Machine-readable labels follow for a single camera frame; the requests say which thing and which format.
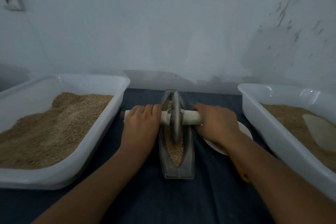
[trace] white handle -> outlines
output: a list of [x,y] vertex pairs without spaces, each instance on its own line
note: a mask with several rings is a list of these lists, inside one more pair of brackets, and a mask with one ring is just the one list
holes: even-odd
[[[188,111],[188,110],[183,110],[183,109],[181,109],[181,111],[182,111],[182,113],[184,113],[182,125],[202,124],[202,118],[201,118],[198,111]],[[126,119],[129,112],[130,112],[130,110],[125,111],[124,119]],[[165,125],[169,126],[169,124],[170,124],[170,113],[168,113],[167,111],[162,111],[161,112],[160,124],[165,124]]]

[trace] forearm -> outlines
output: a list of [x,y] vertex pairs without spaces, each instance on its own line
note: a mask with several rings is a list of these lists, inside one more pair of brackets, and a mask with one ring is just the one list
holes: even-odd
[[144,160],[136,152],[118,150],[33,223],[100,223],[108,207]]
[[274,220],[336,223],[336,205],[244,134],[224,145],[240,162]]

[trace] pile of grain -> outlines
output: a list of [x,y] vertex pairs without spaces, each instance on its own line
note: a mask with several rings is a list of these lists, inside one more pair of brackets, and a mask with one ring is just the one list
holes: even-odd
[[[171,108],[171,101],[168,102],[167,110]],[[183,156],[183,137],[181,133],[181,139],[180,141],[175,144],[173,139],[171,138],[171,129],[170,126],[165,126],[165,139],[166,139],[166,148],[168,151],[168,154],[173,161],[175,166],[179,166],[182,156]]]
[[68,157],[113,96],[58,95],[52,107],[19,119],[0,134],[0,167],[39,169]]
[[262,105],[326,167],[336,173],[336,152],[320,148],[314,141],[302,115],[312,112],[288,105]]

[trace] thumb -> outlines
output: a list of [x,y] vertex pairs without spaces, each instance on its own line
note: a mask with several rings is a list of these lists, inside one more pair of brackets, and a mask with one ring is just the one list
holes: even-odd
[[203,137],[204,126],[202,125],[194,125],[195,130],[197,133]]

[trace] plastic tub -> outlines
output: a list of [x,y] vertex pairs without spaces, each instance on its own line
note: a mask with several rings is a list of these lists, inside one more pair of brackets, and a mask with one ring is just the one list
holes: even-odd
[[243,112],[271,150],[306,181],[336,202],[336,173],[324,166],[262,104],[305,108],[336,123],[336,97],[319,90],[244,83]]
[[0,132],[26,115],[45,112],[62,92],[78,95],[114,95],[77,149],[61,162],[42,169],[0,168],[1,188],[60,189],[72,183],[85,169],[123,100],[129,78],[110,75],[59,74],[25,82],[0,93]]

